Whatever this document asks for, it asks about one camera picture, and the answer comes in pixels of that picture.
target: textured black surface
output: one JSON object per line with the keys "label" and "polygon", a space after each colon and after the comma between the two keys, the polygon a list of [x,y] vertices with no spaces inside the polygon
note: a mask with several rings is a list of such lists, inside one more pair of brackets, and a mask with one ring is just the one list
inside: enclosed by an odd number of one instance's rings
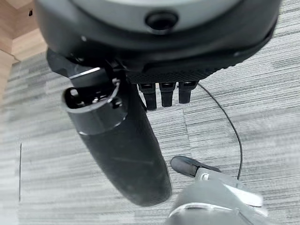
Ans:
{"label": "textured black surface", "polygon": [[128,114],[120,125],[102,134],[80,136],[108,179],[127,199],[152,206],[171,196],[171,183],[136,85],[131,89]]}

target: black cable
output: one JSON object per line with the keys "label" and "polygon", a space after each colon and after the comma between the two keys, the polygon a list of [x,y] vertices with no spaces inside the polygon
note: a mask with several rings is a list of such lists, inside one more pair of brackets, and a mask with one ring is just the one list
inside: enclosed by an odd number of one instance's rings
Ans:
{"label": "black cable", "polygon": [[20,144],[20,162],[19,162],[19,202],[21,201],[21,158],[22,158],[22,143]]}
{"label": "black cable", "polygon": [[235,132],[235,135],[236,137],[238,138],[238,142],[239,142],[239,145],[240,145],[240,168],[239,168],[239,172],[238,172],[238,177],[237,179],[239,180],[240,179],[240,173],[242,171],[242,166],[243,166],[243,147],[242,147],[242,143],[240,141],[240,136],[238,134],[238,132],[236,131],[235,129],[235,126],[234,124],[232,123],[231,119],[229,118],[228,114],[226,113],[226,111],[222,108],[222,106],[220,105],[220,103],[215,99],[215,97],[213,97],[213,95],[205,88],[203,87],[201,84],[198,84],[198,86],[200,86],[203,90],[206,91],[206,93],[217,103],[217,105],[220,107],[220,109],[223,111],[223,113],[225,114],[225,116],[227,117],[230,125],[232,126],[234,132]]}

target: black plastic housing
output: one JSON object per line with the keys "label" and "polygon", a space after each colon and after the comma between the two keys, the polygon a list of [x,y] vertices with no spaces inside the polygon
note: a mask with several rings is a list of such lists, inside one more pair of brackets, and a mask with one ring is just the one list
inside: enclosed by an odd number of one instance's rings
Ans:
{"label": "black plastic housing", "polygon": [[137,205],[162,203],[172,193],[171,183],[136,85],[123,82],[117,97],[122,99],[118,109],[110,103],[76,109],[68,90],[63,102],[80,137],[112,184]]}

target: circular sensor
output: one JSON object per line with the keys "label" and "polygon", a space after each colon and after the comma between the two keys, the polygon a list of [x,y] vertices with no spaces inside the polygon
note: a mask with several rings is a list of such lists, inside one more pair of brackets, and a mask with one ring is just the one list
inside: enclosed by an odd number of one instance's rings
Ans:
{"label": "circular sensor", "polygon": [[172,30],[178,22],[178,16],[173,12],[153,12],[145,20],[150,32],[153,34],[163,35]]}

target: robotic arm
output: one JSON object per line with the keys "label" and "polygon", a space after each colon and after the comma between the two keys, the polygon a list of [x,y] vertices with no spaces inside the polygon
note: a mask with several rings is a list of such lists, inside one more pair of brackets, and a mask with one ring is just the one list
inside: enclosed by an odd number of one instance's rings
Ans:
{"label": "robotic arm", "polygon": [[[163,107],[172,106],[176,83],[179,102],[188,103],[199,80],[241,63],[271,39],[280,2],[35,0],[49,66],[74,86],[65,90],[63,105],[98,165],[127,199],[151,206],[171,195],[168,171],[146,116],[146,109],[157,108],[155,84]],[[250,212],[235,193],[235,185],[241,184],[231,180],[228,185],[228,177],[221,182],[224,175],[211,171],[199,170],[196,179],[207,173],[210,181],[197,181],[189,189],[209,188],[212,199],[183,200],[166,224],[184,224],[186,216],[206,221],[210,215],[216,215],[216,222],[228,217],[232,224],[256,223],[257,213],[247,216],[255,208]],[[228,197],[215,199],[212,187]]]}

